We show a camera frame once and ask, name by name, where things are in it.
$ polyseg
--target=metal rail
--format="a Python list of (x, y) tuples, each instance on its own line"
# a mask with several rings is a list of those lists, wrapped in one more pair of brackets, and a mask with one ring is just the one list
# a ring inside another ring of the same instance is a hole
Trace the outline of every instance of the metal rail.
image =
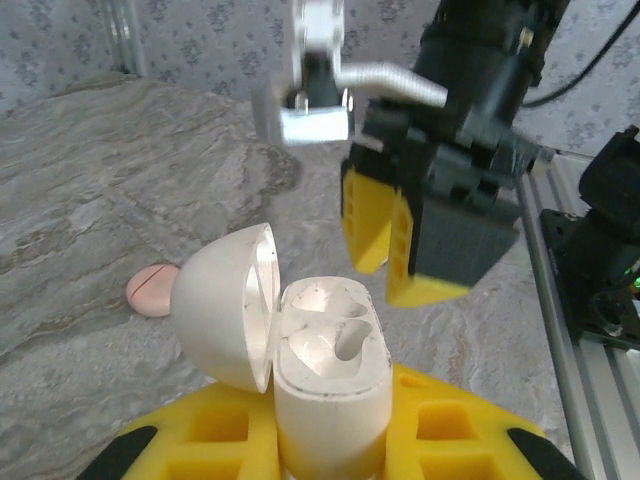
[(549, 347), (578, 469), (591, 480), (640, 478), (640, 352), (569, 338), (540, 212), (584, 215), (578, 182), (590, 158), (558, 153), (549, 170), (518, 184)]

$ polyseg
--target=marble surface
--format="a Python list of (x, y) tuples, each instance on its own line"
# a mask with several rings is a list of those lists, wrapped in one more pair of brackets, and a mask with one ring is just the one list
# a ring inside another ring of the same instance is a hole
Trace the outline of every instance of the marble surface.
[(126, 282), (264, 221), (283, 285), (362, 281), (395, 361), (538, 423), (569, 453), (524, 240), (467, 297), (392, 309), (384, 273), (348, 262), (345, 146), (285, 152), (252, 127), (246, 103), (120, 77), (0, 121), (0, 478), (73, 478), (129, 421), (203, 385), (169, 320), (129, 309)]

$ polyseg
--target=yellow holder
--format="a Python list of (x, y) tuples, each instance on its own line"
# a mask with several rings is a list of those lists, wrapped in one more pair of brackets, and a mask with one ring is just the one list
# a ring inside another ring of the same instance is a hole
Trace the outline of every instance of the yellow holder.
[[(122, 480), (281, 480), (273, 392), (216, 383), (131, 423), (157, 433)], [(507, 431), (543, 432), (502, 408), (394, 365), (384, 480), (539, 480)]]

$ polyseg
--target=open lid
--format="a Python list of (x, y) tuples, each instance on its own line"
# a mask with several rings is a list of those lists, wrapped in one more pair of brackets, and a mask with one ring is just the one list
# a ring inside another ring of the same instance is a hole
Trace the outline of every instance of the open lid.
[(268, 223), (222, 237), (195, 253), (171, 291), (171, 317), (186, 355), (207, 375), (263, 393), (280, 270)]

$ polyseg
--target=patterned wall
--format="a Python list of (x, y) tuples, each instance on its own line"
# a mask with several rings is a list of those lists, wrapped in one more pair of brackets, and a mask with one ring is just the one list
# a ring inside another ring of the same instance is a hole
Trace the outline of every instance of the patterned wall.
[[(247, 98), (281, 58), (283, 0), (118, 0), (135, 12), (141, 72)], [(98, 0), (2, 0), (0, 107), (42, 96), (108, 68)], [(346, 0), (345, 54), (410, 66), (437, 0)], [(536, 98), (595, 55), (635, 0), (573, 0), (547, 55)], [(523, 111), (517, 126), (547, 145), (597, 152), (640, 115), (640, 19), (576, 91)]]

